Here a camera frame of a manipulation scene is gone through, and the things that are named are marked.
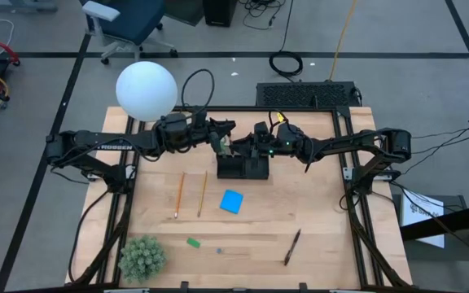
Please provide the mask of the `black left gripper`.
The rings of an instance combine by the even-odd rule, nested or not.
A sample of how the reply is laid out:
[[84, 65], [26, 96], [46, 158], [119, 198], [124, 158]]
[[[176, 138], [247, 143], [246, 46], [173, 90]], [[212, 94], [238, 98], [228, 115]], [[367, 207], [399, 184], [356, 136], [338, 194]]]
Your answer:
[[230, 133], [236, 127], [236, 122], [205, 118], [192, 120], [188, 126], [190, 127], [189, 145], [191, 147], [197, 147], [200, 143], [211, 144], [213, 151], [219, 155], [221, 154], [221, 139], [218, 133]]

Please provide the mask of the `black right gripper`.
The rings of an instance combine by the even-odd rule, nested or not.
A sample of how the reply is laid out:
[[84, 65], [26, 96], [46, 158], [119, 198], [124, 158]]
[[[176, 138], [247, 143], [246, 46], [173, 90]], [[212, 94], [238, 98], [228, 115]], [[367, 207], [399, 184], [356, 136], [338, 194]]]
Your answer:
[[232, 148], [247, 148], [240, 152], [244, 158], [247, 168], [257, 168], [259, 156], [275, 155], [276, 137], [273, 134], [253, 134], [245, 138], [233, 140], [230, 144]]

